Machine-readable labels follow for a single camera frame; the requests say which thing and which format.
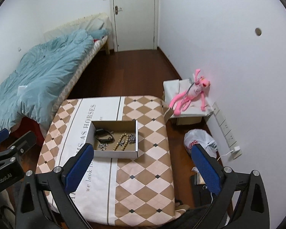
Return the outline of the white box side table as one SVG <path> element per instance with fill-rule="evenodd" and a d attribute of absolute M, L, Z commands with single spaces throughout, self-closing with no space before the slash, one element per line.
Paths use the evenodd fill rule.
<path fill-rule="evenodd" d="M 189 79 L 186 80 L 169 80 L 163 82 L 164 94 L 163 99 L 166 105 L 169 105 L 173 98 L 183 92 L 186 92 L 191 85 Z M 207 98 L 205 98 L 205 110 L 201 110 L 202 100 L 201 95 L 195 97 L 191 102 L 186 102 L 181 107 L 180 115 L 170 117 L 173 123 L 178 126 L 193 125 L 200 123 L 203 117 L 209 116 L 213 113 L 211 106 L 209 106 Z"/>

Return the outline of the white charger plug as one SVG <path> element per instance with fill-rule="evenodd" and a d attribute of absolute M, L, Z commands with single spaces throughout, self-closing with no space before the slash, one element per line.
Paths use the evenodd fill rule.
<path fill-rule="evenodd" d="M 232 151 L 230 152 L 230 154 L 231 154 L 231 158 L 232 158 L 232 159 L 236 159 L 236 158 L 238 158 L 240 155 L 242 155 L 240 146 L 235 146 L 235 147 L 232 149 Z"/>

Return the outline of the pink panther plush toy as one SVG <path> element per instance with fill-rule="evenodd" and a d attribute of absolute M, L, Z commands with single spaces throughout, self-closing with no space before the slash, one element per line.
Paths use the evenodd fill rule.
<path fill-rule="evenodd" d="M 197 98 L 201 97 L 201 111 L 206 111 L 206 103 L 205 103 L 205 91 L 210 87 L 211 83 L 204 76 L 199 77 L 200 69 L 196 69 L 194 74 L 194 82 L 190 85 L 190 87 L 176 95 L 170 102 L 169 108 L 173 109 L 174 116 L 181 115 L 181 112 L 187 110 L 191 104 L 191 102 Z"/>

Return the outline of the black watch band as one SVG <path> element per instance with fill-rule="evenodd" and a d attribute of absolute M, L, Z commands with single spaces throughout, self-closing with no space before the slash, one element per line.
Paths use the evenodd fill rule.
<path fill-rule="evenodd" d="M 101 144 L 111 144 L 115 141 L 112 133 L 105 129 L 96 129 L 94 136 Z"/>

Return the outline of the checkered white brown tablecloth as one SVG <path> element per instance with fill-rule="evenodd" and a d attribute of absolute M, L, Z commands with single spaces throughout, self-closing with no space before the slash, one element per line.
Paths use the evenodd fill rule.
<path fill-rule="evenodd" d="M 113 226 L 160 226 L 185 210 L 175 204 L 165 107 L 154 96 L 71 99 L 58 109 L 38 159 L 36 172 L 62 166 L 84 145 L 90 122 L 134 120 L 136 159 L 94 158 L 70 194 L 87 221 Z"/>

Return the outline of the white door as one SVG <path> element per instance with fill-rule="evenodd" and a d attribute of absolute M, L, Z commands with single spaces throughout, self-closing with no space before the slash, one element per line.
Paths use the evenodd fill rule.
<path fill-rule="evenodd" d="M 158 0 L 110 0 L 115 52 L 155 50 Z"/>

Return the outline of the white pillow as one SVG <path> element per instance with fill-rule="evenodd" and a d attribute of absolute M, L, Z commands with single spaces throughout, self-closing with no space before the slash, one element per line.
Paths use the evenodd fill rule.
<path fill-rule="evenodd" d="M 101 30 L 104 26 L 104 21 L 100 18 L 94 18 L 90 20 L 85 20 L 81 28 L 86 30 L 87 32 L 93 32 L 97 30 Z"/>

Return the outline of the white cardboard box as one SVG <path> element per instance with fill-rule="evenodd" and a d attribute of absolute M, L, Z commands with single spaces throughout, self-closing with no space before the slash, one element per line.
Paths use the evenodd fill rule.
<path fill-rule="evenodd" d="M 138 122 L 92 121 L 86 143 L 93 146 L 96 158 L 137 159 Z"/>

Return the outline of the white plastic bag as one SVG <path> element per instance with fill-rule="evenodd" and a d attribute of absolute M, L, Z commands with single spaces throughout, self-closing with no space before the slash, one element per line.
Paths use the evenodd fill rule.
<path fill-rule="evenodd" d="M 188 131 L 184 136 L 184 146 L 189 155 L 191 155 L 192 146 L 200 144 L 203 149 L 211 156 L 217 156 L 217 143 L 207 131 L 203 129 L 193 129 Z"/>

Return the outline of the white power strip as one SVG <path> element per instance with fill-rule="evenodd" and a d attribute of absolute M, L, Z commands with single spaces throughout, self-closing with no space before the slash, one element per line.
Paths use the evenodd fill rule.
<path fill-rule="evenodd" d="M 223 115 L 222 110 L 218 107 L 216 102 L 214 102 L 212 109 L 213 109 L 213 113 L 215 115 L 216 121 L 222 131 L 222 134 L 224 135 L 228 146 L 231 148 L 237 142 L 237 140 L 235 139 L 233 135 L 232 129 L 228 125 L 228 122 L 225 116 Z"/>

